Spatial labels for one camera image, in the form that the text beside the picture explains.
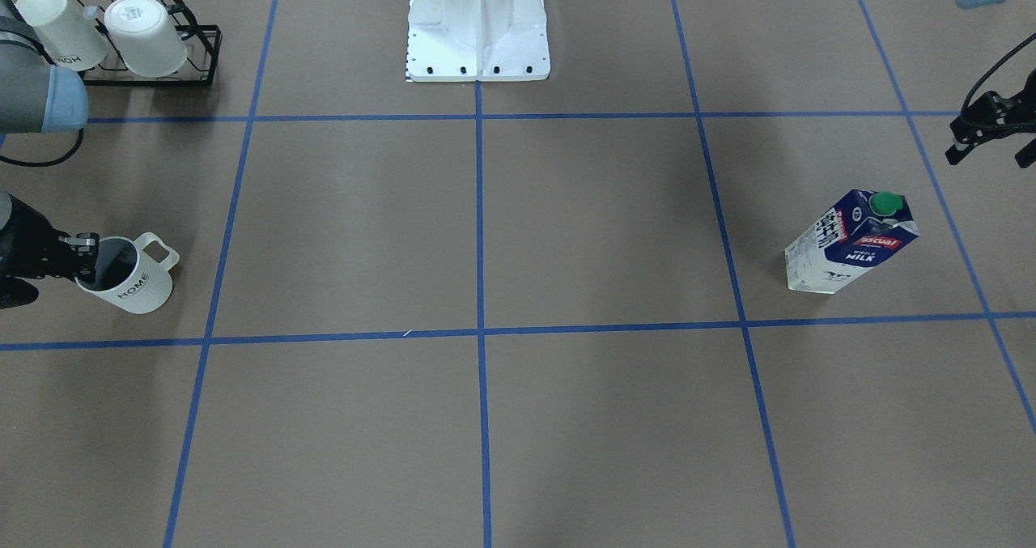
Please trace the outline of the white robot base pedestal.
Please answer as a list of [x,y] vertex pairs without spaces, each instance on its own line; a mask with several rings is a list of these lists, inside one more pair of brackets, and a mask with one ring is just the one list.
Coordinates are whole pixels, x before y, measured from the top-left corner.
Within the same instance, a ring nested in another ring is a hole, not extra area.
[[410,0],[405,76],[415,83],[541,81],[545,0]]

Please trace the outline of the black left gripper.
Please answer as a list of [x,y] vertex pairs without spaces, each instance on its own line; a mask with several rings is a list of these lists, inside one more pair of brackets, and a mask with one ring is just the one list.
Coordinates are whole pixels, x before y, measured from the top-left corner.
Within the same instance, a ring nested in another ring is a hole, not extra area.
[[[952,143],[945,152],[950,165],[959,165],[977,146],[994,139],[1014,134],[1032,134],[1034,128],[1035,73],[1026,76],[1021,90],[1013,96],[1001,96],[996,91],[985,91],[974,98],[982,77],[970,89],[962,103],[961,112],[951,121]],[[1036,164],[1036,139],[1021,147],[1014,155],[1019,168]]]

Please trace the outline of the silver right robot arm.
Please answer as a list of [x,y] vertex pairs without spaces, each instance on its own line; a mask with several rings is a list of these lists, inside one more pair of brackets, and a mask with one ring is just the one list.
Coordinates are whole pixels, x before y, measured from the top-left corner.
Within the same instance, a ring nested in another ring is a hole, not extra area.
[[[3,134],[52,134],[75,131],[71,148],[58,158],[27,162],[2,157],[21,168],[56,167],[73,157],[83,142],[87,91],[78,75],[44,60],[44,47],[33,28],[15,9],[1,6],[1,127]],[[32,304],[40,291],[31,280],[65,278],[94,282],[100,236],[71,235],[8,191],[1,191],[1,306]]]

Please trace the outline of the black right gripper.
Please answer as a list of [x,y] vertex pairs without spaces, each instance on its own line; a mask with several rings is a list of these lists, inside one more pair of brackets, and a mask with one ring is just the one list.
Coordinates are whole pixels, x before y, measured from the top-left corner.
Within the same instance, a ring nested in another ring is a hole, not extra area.
[[40,291],[30,279],[51,276],[86,285],[96,282],[99,234],[71,237],[5,190],[1,191],[1,308],[36,301]]

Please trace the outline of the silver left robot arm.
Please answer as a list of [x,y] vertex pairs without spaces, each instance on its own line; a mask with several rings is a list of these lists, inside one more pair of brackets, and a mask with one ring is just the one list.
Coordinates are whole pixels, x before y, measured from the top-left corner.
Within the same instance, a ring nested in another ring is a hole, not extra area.
[[[955,0],[956,6],[962,9],[980,8],[1010,0]],[[1021,90],[1012,96],[1002,96],[996,91],[985,91],[977,95],[979,88],[987,82],[1011,57],[1021,53],[1035,36],[1031,35],[1008,51],[999,61],[984,73],[970,87],[962,102],[961,112],[950,123],[953,143],[945,152],[948,164],[955,167],[960,164],[976,147],[991,141],[1002,141],[1004,138],[1017,134],[1035,134],[1035,73],[1026,76]]]

